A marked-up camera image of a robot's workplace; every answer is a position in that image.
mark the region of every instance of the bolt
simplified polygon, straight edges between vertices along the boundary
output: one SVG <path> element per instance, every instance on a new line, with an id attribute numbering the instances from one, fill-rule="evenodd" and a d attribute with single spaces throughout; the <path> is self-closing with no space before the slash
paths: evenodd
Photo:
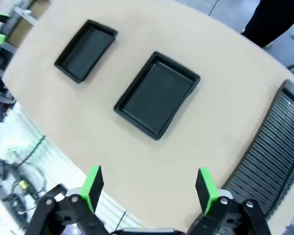
<path id="1" fill-rule="evenodd" d="M 246 205 L 247 205 L 249 208 L 253 208 L 253 207 L 254 207 L 254 204 L 253 204 L 251 201 L 247 201 L 247 202 L 246 202 Z"/>
<path id="2" fill-rule="evenodd" d="M 78 197 L 72 197 L 72 202 L 77 202 L 77 200 L 78 200 Z"/>
<path id="3" fill-rule="evenodd" d="M 224 205 L 227 205 L 228 201 L 226 198 L 221 198 L 221 203 L 224 204 Z"/>

